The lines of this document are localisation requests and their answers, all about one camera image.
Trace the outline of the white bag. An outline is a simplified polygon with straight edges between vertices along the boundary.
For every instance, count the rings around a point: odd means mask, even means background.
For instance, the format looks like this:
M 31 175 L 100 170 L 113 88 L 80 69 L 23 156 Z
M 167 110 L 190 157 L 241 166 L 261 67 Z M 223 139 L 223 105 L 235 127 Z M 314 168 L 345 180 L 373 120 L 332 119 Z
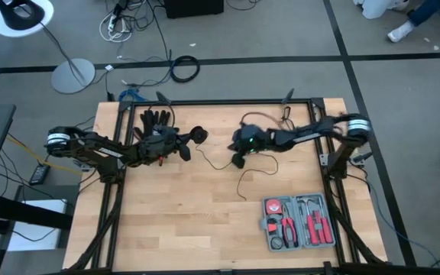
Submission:
M 381 17 L 387 10 L 402 11 L 409 4 L 410 0 L 352 0 L 353 3 L 362 9 L 362 15 L 366 19 Z

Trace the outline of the red handled pliers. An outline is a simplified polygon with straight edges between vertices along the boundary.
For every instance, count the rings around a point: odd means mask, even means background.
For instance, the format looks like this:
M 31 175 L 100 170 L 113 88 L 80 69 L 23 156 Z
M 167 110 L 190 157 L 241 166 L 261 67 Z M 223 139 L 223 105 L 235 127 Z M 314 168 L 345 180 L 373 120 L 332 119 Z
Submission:
M 299 246 L 294 220 L 290 216 L 289 209 L 282 207 L 283 217 L 281 219 L 283 239 L 287 248 L 297 248 Z

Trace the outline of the black box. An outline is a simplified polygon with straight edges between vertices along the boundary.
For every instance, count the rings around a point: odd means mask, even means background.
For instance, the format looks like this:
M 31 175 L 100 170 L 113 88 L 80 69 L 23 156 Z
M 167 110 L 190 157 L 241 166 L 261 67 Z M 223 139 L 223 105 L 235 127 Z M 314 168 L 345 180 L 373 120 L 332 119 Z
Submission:
M 224 11 L 224 0 L 163 0 L 171 19 L 201 15 L 217 15 Z

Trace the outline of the white power strip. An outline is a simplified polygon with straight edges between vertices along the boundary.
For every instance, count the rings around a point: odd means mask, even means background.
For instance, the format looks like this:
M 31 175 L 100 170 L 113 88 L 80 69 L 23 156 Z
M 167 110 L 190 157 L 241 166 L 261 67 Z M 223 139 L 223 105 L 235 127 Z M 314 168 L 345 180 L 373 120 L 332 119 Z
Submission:
M 108 13 L 99 24 L 101 38 L 110 43 L 123 43 L 131 38 L 132 30 L 126 20 Z

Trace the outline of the black table clamp lever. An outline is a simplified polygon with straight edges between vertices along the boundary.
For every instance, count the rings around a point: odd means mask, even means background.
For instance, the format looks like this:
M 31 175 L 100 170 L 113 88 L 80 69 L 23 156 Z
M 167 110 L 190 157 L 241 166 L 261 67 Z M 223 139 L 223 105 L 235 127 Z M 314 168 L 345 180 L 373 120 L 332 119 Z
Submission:
M 360 162 L 363 162 L 363 161 L 365 161 L 366 159 L 368 159 L 368 158 L 370 158 L 372 156 L 373 156 L 373 152 L 369 151 L 369 152 L 367 152 L 365 154 L 360 154 L 360 155 L 354 157 L 352 159 L 352 162 L 353 163 L 360 163 Z

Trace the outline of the white box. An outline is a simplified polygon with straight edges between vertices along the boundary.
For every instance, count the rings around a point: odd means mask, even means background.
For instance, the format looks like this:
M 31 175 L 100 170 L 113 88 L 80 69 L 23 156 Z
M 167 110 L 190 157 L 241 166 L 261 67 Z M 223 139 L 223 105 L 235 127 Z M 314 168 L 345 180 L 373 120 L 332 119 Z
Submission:
M 24 204 L 41 207 L 63 214 L 66 200 L 23 200 Z M 57 249 L 61 229 L 25 222 L 16 222 L 11 233 L 7 251 L 45 251 Z

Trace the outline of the red handled screwdriver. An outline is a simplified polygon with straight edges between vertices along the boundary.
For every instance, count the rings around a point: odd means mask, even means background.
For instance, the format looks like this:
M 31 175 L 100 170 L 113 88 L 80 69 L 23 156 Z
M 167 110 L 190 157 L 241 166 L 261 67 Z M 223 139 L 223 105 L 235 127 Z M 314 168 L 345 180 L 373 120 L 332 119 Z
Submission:
M 315 223 L 313 221 L 313 218 L 311 216 L 311 212 L 309 211 L 309 203 L 305 202 L 306 205 L 306 212 L 307 212 L 307 225 L 308 225 L 308 229 L 309 229 L 309 235 L 310 235 L 310 239 L 313 245 L 318 245 L 319 244 L 319 239 L 317 236 L 317 232 L 315 229 Z
M 332 232 L 328 219 L 324 214 L 324 205 L 321 197 L 318 197 L 318 206 L 319 210 L 315 213 L 315 223 L 318 226 L 319 240 L 323 244 L 331 244 L 333 242 Z

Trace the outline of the person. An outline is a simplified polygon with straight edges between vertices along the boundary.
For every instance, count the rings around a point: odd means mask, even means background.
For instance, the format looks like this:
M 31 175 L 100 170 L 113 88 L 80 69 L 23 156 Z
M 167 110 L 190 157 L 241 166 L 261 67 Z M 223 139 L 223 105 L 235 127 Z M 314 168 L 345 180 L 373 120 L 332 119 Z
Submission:
M 438 11 L 440 11 L 440 0 L 424 0 L 420 6 L 407 15 L 408 19 L 404 23 L 387 34 L 388 39 L 393 43 L 401 41 Z

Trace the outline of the black round cord spool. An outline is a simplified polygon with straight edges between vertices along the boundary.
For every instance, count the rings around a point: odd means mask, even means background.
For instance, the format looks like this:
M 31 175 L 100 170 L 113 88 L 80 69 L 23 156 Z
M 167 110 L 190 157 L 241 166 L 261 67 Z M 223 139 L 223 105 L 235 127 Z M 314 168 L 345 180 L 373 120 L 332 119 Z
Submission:
M 195 126 L 189 133 L 190 139 L 195 144 L 202 144 L 208 136 L 209 133 L 207 132 L 207 130 L 205 130 L 201 126 Z

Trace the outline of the grey floor lamp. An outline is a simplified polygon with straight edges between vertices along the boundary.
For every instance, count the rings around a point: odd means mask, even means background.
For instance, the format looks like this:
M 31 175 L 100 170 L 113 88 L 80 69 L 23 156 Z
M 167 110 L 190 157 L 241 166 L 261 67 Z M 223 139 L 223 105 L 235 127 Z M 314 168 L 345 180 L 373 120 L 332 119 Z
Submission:
M 53 15 L 50 0 L 0 0 L 0 35 L 20 38 L 44 32 L 65 59 L 52 72 L 51 85 L 59 93 L 74 94 L 91 85 L 95 67 L 86 59 L 69 57 L 48 28 Z

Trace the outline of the black aluminium table frame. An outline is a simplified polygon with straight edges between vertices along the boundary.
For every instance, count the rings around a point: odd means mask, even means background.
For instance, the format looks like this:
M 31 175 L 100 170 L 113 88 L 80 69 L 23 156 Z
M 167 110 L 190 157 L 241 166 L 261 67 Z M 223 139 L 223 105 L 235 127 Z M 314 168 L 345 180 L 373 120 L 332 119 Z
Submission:
M 238 125 L 246 110 L 262 109 L 274 114 L 281 110 L 281 99 L 229 99 L 175 101 L 176 125 L 181 130 L 196 125 L 209 133 L 206 149 L 209 156 L 230 157 L 225 142 L 230 140 L 233 127 Z M 93 130 L 120 141 L 131 139 L 126 130 L 131 125 L 133 108 L 145 109 L 153 102 L 100 102 Z M 138 112 L 134 123 L 141 122 Z M 96 235 L 96 226 L 104 224 L 105 214 L 112 210 L 111 199 L 118 184 L 95 182 L 76 200 L 70 238 L 64 259 L 64 270 L 48 275 L 440 275 L 440 269 L 397 265 L 342 263 L 352 260 L 354 245 L 338 225 L 337 238 L 342 244 L 334 248 L 306 249 L 279 253 L 276 256 L 260 244 L 258 220 L 260 196 L 270 191 L 294 194 L 295 191 L 321 191 L 322 176 L 315 148 L 325 142 L 311 141 L 294 153 L 276 155 L 281 165 L 280 179 L 274 189 L 267 189 L 269 176 L 257 176 L 260 187 L 254 187 L 254 198 L 241 202 L 235 194 L 242 172 L 226 168 L 217 173 L 209 167 L 199 152 L 192 151 L 192 160 L 182 162 L 179 153 L 170 157 L 164 170 L 156 166 L 141 166 L 126 173 L 125 192 L 121 201 L 117 225 L 111 223 L 98 246 L 97 268 L 89 263 L 81 270 L 67 270 L 75 264 Z M 370 210 L 369 192 L 357 179 L 345 180 L 348 210 L 354 230 L 381 259 L 385 256 L 383 241 L 374 210 Z

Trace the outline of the red tape measure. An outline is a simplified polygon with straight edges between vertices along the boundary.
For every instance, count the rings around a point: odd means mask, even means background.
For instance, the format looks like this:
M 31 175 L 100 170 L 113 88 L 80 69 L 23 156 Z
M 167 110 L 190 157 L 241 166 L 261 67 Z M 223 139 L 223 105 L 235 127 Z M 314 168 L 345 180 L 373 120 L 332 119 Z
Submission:
M 265 212 L 267 215 L 282 215 L 282 204 L 279 199 L 268 199 L 265 202 Z

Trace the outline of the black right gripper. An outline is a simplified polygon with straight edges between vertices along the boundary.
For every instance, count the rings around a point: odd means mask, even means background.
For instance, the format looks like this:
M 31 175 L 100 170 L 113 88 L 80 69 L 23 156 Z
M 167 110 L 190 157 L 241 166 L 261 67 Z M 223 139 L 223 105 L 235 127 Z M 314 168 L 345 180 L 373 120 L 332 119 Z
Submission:
M 245 165 L 244 156 L 247 153 L 247 142 L 244 137 L 244 129 L 239 128 L 232 136 L 232 143 L 228 145 L 228 149 L 233 151 L 231 162 L 239 169 L 243 169 Z

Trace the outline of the black work glove green cuff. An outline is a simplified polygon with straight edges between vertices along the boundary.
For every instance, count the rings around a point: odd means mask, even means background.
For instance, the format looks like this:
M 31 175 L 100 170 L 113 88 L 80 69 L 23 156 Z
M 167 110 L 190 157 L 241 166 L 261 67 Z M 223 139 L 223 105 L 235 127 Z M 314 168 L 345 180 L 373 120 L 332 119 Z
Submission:
M 153 144 L 159 141 L 165 141 L 167 144 L 177 143 L 179 139 L 176 137 L 177 130 L 168 126 L 171 115 L 171 112 L 165 110 L 160 112 L 145 110 L 140 114 L 143 128 L 133 127 L 134 137 L 137 139 L 136 144 L 143 142 Z

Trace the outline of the black carabiner hook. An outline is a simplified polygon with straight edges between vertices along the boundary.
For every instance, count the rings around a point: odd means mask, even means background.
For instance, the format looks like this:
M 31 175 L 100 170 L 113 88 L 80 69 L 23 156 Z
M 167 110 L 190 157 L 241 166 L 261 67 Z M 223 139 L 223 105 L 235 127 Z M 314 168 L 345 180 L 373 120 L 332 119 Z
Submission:
M 283 114 L 281 117 L 281 124 L 285 125 L 288 130 L 294 130 L 296 128 L 293 120 L 290 117 L 291 108 L 289 106 L 283 107 Z

